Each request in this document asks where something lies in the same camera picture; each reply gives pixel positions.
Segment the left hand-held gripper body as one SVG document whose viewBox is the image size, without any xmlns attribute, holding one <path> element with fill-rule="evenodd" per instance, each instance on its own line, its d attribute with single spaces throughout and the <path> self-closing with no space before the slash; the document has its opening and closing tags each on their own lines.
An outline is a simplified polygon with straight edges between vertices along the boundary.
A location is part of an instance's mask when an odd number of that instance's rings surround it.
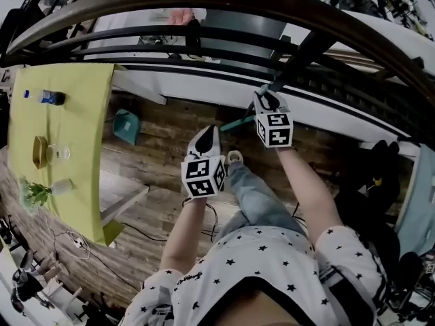
<svg viewBox="0 0 435 326">
<path fill-rule="evenodd" d="M 219 194 L 226 178 L 223 155 L 181 163 L 181 180 L 190 198 Z"/>
</svg>

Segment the teal broom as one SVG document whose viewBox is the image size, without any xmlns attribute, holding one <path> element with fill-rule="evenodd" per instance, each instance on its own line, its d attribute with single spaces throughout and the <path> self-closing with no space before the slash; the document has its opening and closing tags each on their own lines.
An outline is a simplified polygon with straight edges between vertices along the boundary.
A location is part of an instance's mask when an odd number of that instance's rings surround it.
<svg viewBox="0 0 435 326">
<path fill-rule="evenodd" d="M 221 132 L 228 132 L 229 130 L 232 130 L 232 129 L 235 129 L 235 128 L 242 126 L 244 124 L 248 124 L 248 123 L 253 122 L 255 120 L 255 114 L 252 113 L 253 110 L 254 110 L 254 102 L 252 101 L 249 104 L 247 110 L 245 111 L 244 116 L 241 119 L 221 126 L 220 131 Z"/>
</svg>

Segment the person's right forearm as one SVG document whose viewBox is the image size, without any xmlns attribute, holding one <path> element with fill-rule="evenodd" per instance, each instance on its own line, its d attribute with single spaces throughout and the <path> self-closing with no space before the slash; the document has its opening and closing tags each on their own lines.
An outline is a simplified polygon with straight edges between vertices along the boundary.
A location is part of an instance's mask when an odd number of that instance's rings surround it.
<svg viewBox="0 0 435 326">
<path fill-rule="evenodd" d="M 327 229 L 343 224 L 334 199 L 319 175 L 295 149 L 278 148 L 276 152 L 302 207 L 311 242 L 316 244 Z"/>
</svg>

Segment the person's left forearm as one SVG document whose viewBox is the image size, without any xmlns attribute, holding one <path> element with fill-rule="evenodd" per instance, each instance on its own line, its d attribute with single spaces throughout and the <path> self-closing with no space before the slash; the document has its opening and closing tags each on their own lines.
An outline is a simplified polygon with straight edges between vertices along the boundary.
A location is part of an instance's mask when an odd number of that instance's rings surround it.
<svg viewBox="0 0 435 326">
<path fill-rule="evenodd" d="M 184 204 L 164 247 L 160 270 L 187 274 L 195 265 L 206 203 L 206 198 L 197 198 Z"/>
</svg>

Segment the light blue jeans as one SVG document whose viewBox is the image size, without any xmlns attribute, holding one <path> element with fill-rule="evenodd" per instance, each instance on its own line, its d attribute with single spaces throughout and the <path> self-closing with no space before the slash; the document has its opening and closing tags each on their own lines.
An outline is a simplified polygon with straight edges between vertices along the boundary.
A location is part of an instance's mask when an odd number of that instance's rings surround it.
<svg viewBox="0 0 435 326">
<path fill-rule="evenodd" d="M 228 166 L 228 182 L 241 210 L 220 230 L 217 240 L 246 226 L 273 226 L 305 235 L 272 189 L 242 162 Z"/>
</svg>

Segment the teal dustpan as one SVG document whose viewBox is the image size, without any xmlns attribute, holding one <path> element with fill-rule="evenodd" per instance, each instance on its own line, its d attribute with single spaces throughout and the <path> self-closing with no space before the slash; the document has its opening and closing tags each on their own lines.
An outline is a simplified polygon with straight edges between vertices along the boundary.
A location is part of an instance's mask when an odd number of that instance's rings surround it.
<svg viewBox="0 0 435 326">
<path fill-rule="evenodd" d="M 105 122 L 111 123 L 113 134 L 130 145 L 136 145 L 140 131 L 140 119 L 128 110 L 119 109 L 113 117 L 107 118 Z"/>
</svg>

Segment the wooden staircase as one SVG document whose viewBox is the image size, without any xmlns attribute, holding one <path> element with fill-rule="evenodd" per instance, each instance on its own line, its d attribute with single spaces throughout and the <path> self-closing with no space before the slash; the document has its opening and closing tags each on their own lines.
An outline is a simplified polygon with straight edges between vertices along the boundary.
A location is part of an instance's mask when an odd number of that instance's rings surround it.
<svg viewBox="0 0 435 326">
<path fill-rule="evenodd" d="M 435 118 L 435 106 L 408 85 L 391 67 L 384 67 L 356 51 L 329 49 L 302 76 L 356 109 L 389 121 Z"/>
</svg>

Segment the white star print shirt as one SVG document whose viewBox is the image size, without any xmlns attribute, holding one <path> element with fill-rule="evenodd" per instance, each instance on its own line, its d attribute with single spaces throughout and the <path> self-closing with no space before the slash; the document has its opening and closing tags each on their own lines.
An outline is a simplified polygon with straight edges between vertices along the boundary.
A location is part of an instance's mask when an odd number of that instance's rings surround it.
<svg viewBox="0 0 435 326">
<path fill-rule="evenodd" d="M 121 326 L 213 326 L 253 290 L 302 326 L 374 326 L 385 284 L 350 228 L 329 228 L 311 244 L 295 231 L 249 226 L 220 239 L 187 274 L 161 270 L 145 280 Z"/>
</svg>

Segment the yellow-green tablecloth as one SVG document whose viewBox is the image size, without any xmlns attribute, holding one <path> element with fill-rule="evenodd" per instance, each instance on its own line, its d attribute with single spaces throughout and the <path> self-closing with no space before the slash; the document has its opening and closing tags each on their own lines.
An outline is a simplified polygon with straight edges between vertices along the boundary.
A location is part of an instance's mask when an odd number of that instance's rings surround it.
<svg viewBox="0 0 435 326">
<path fill-rule="evenodd" d="M 47 208 L 89 241 L 109 246 L 123 230 L 101 223 L 99 173 L 107 101 L 114 64 L 65 63 L 21 68 L 16 73 L 10 106 L 7 163 L 17 178 L 50 186 L 70 179 L 70 192 L 49 196 Z M 25 90 L 66 94 L 62 106 L 25 99 Z M 38 170 L 32 161 L 35 136 L 67 146 L 71 157 Z"/>
</svg>

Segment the person's chest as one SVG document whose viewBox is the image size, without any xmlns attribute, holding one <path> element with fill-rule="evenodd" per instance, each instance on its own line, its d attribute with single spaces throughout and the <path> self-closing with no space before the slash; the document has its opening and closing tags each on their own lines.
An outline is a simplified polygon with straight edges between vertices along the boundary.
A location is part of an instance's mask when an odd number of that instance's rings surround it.
<svg viewBox="0 0 435 326">
<path fill-rule="evenodd" d="M 300 326 L 277 302 L 259 290 L 242 293 L 216 318 L 213 326 Z"/>
</svg>

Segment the white vase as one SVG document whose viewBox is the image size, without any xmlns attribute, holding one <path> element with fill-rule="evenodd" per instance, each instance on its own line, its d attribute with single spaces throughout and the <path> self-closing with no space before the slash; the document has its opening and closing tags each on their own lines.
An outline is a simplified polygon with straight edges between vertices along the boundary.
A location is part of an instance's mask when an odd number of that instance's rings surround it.
<svg viewBox="0 0 435 326">
<path fill-rule="evenodd" d="M 70 179 L 62 179 L 53 182 L 53 184 L 50 186 L 50 192 L 53 196 L 57 196 L 70 192 L 72 188 L 73 185 Z"/>
</svg>

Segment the black mesh office chair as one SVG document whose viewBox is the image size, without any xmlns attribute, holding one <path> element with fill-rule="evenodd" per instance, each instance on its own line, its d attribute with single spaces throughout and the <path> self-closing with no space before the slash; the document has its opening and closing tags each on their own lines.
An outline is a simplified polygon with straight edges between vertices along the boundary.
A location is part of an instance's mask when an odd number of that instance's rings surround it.
<svg viewBox="0 0 435 326">
<path fill-rule="evenodd" d="M 376 251 L 387 275 L 385 302 L 401 321 L 415 318 L 421 311 L 411 303 L 412 292 L 423 271 L 423 262 L 414 252 L 400 256 L 398 235 L 388 225 L 385 214 L 398 197 L 397 191 L 341 190 L 335 197 L 343 223 L 354 229 Z"/>
</svg>

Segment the plastic bottle with dark drink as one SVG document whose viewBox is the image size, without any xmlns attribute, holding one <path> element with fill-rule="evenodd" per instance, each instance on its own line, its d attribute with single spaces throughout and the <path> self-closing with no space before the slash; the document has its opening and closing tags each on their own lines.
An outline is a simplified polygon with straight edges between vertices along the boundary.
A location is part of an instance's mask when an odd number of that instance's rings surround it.
<svg viewBox="0 0 435 326">
<path fill-rule="evenodd" d="M 25 99 L 32 99 L 37 103 L 54 106 L 62 106 L 66 100 L 66 94 L 51 90 L 25 90 L 23 97 Z"/>
</svg>

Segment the table with light blue cloth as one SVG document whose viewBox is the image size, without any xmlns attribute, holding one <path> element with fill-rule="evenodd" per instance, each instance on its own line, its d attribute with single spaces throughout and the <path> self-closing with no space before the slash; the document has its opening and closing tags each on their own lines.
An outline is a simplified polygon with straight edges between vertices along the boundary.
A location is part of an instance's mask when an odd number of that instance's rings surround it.
<svg viewBox="0 0 435 326">
<path fill-rule="evenodd" d="M 424 254 L 435 246 L 435 151 L 420 148 L 396 224 L 400 254 Z"/>
</svg>

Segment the green plant bouquet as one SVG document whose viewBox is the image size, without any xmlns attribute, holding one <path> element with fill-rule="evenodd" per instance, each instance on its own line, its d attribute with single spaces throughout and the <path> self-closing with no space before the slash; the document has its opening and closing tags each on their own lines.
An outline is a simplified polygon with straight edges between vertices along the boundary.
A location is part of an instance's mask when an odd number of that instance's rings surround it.
<svg viewBox="0 0 435 326">
<path fill-rule="evenodd" d="M 48 196 L 52 193 L 49 187 L 46 187 L 40 183 L 33 183 L 27 181 L 25 177 L 21 177 L 18 180 L 20 199 L 23 205 L 27 207 L 43 206 Z"/>
</svg>

